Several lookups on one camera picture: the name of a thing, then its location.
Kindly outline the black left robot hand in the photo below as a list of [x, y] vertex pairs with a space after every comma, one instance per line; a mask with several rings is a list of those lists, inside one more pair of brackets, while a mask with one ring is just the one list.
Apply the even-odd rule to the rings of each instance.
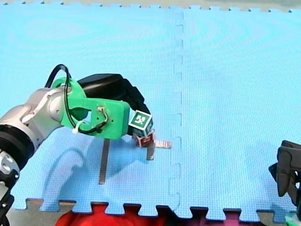
[[77, 132], [107, 139], [147, 137], [152, 120], [144, 97], [120, 74], [93, 74], [78, 80], [80, 98], [69, 97]]

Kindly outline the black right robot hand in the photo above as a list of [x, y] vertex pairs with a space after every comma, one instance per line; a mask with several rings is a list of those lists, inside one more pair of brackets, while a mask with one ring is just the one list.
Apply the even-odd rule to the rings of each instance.
[[277, 150], [277, 162], [269, 166], [269, 172], [277, 183], [278, 196], [288, 194], [296, 207], [301, 205], [301, 145], [282, 141]]

